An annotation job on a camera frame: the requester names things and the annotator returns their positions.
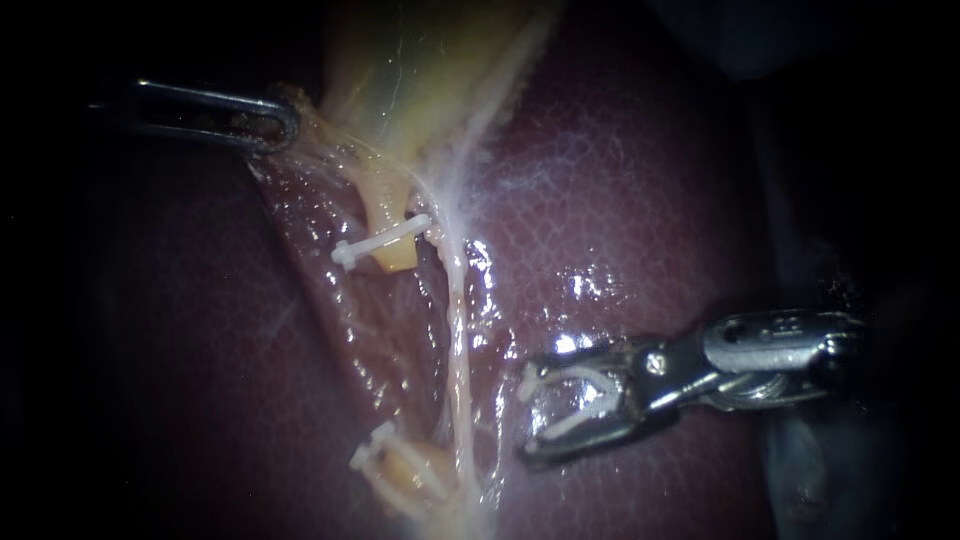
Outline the right arm instrument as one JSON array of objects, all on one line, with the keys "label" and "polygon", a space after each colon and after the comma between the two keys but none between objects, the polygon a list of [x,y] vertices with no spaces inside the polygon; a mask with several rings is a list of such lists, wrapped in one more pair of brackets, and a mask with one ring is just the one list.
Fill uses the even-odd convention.
[{"label": "right arm instrument", "polygon": [[840,391],[864,344],[863,320],[843,311],[785,309],[727,315],[638,354],[644,410],[706,405],[758,411]]}]

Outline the right arm instrument jaw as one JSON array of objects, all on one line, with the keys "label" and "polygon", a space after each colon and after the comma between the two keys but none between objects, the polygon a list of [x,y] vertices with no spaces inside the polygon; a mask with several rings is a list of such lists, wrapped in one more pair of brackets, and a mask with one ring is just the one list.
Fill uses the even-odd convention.
[{"label": "right arm instrument jaw", "polygon": [[601,378],[636,384],[649,373],[645,357],[654,351],[653,339],[618,339],[561,352],[529,357],[523,364],[524,384],[583,379],[599,384]]},{"label": "right arm instrument jaw", "polygon": [[631,391],[596,393],[536,427],[519,444],[519,458],[528,468],[551,468],[632,444],[665,427],[666,411],[646,408]]}]

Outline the left arm instrument jaw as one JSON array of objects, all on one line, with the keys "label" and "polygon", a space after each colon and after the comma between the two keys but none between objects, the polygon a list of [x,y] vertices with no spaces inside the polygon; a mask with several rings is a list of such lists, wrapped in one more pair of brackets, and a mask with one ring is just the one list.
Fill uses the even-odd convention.
[{"label": "left arm instrument jaw", "polygon": [[298,111],[284,98],[143,78],[94,98],[88,103],[88,118],[106,129],[259,155],[286,150],[300,127]]}]

